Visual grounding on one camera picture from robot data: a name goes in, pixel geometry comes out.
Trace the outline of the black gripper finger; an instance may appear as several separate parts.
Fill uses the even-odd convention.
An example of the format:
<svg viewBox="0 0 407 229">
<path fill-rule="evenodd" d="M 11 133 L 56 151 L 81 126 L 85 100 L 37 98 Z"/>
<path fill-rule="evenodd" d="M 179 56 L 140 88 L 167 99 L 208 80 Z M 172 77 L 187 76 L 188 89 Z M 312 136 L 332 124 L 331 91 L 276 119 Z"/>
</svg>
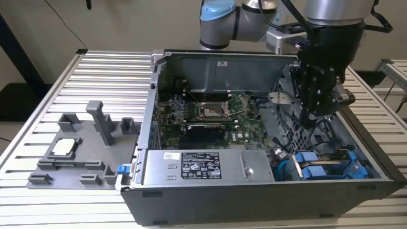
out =
<svg viewBox="0 0 407 229">
<path fill-rule="evenodd" d="M 316 97 L 319 90 L 320 73 L 315 68 L 304 63 L 300 64 L 300 85 L 299 85 L 299 97 L 302 102 L 300 123 L 304 128 L 314 127 L 314 121 L 310 118 L 310 114 L 315 110 Z"/>
<path fill-rule="evenodd" d="M 319 95 L 318 95 L 318 106 L 316 113 L 318 114 L 332 114 L 336 112 L 339 105 L 338 100 L 334 93 L 334 87 L 338 83 L 338 76 L 335 73 L 335 69 L 330 67 L 324 70 L 324 73 L 319 77 Z"/>
</svg>

